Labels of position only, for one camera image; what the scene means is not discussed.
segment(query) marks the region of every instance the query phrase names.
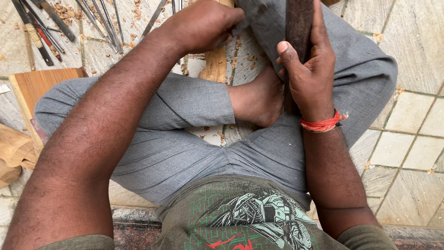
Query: cloth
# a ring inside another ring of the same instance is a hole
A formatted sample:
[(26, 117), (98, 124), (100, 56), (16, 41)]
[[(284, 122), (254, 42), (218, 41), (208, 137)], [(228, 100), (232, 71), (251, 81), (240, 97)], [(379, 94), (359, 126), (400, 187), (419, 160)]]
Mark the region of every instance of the cloth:
[[(152, 250), (284, 249), (396, 250), (380, 228), (359, 225), (335, 241), (319, 230), (298, 202), (272, 181), (243, 176), (206, 177), (186, 185), (157, 212), (162, 232)], [(112, 250), (111, 238), (81, 236), (42, 250)], [(78, 247), (74, 242), (82, 242)]]
[[(273, 62), (276, 45), (285, 34), (284, 0), (240, 0), (268, 11), (251, 24)], [(324, 20), (336, 53), (334, 104), (349, 118), (342, 132), (350, 148), (382, 111), (395, 89), (397, 66), (369, 38), (356, 32), (323, 6)], [(276, 71), (280, 67), (274, 64)], [(35, 118), (48, 134), (57, 129), (97, 78), (62, 82), (35, 106)], [(142, 115), (132, 143), (111, 179), (141, 197), (162, 205), (191, 181), (217, 175), (260, 177), (279, 184), (310, 203), (305, 181), (305, 154), (300, 117), (283, 114), (266, 129), (227, 147), (210, 145), (182, 130), (235, 122), (227, 88), (222, 83), (170, 73)]]

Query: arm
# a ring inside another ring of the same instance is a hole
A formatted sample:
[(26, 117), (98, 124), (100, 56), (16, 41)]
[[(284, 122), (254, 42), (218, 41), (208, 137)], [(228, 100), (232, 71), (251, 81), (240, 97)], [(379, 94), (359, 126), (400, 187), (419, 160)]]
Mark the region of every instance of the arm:
[[(278, 44), (290, 76), (290, 89), (302, 118), (308, 122), (333, 117), (333, 77), (336, 56), (331, 48), (319, 0), (314, 1), (311, 59), (302, 65), (287, 42)], [(307, 185), (323, 230), (334, 239), (356, 225), (379, 226), (370, 210), (364, 185), (347, 151), (341, 130), (303, 131)]]
[(3, 249), (35, 249), (86, 234), (113, 237), (110, 176), (139, 119), (174, 63), (232, 37), (243, 11), (202, 0), (153, 30), (107, 71), (43, 149)]

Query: red thread bracelet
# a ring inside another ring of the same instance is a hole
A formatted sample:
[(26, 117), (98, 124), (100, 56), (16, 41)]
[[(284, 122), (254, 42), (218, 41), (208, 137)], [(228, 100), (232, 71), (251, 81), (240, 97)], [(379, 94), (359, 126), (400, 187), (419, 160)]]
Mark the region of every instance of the red thread bracelet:
[(349, 117), (348, 114), (340, 115), (339, 112), (334, 110), (334, 117), (328, 120), (319, 122), (308, 122), (301, 118), (301, 126), (306, 130), (314, 133), (322, 133), (332, 130), (334, 127), (339, 126), (339, 121), (345, 120)]

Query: hand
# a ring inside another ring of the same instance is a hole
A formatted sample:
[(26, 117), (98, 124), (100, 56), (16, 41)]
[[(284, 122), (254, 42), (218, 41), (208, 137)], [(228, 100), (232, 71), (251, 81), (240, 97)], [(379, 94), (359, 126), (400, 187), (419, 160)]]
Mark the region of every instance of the hand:
[(333, 117), (333, 77), (336, 55), (330, 45), (327, 29), (322, 18), (319, 0), (314, 0), (313, 26), (311, 30), (311, 59), (301, 64), (296, 50), (283, 41), (277, 45), (278, 64), (283, 64), (290, 77), (290, 90), (308, 122), (327, 120)]
[(199, 0), (168, 18), (161, 26), (187, 53), (204, 53), (232, 41), (231, 29), (243, 19), (241, 8)]

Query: green t-shirt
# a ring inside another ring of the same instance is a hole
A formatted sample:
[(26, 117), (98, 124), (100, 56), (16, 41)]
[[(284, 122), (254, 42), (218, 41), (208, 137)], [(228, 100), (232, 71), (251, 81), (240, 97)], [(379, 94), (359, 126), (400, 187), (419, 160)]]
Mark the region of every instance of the green t-shirt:
[[(309, 204), (275, 183), (255, 177), (216, 176), (183, 187), (157, 214), (162, 233), (153, 250), (396, 250), (380, 228), (360, 225), (338, 241), (306, 214)], [(103, 235), (80, 236), (41, 250), (112, 250)]]

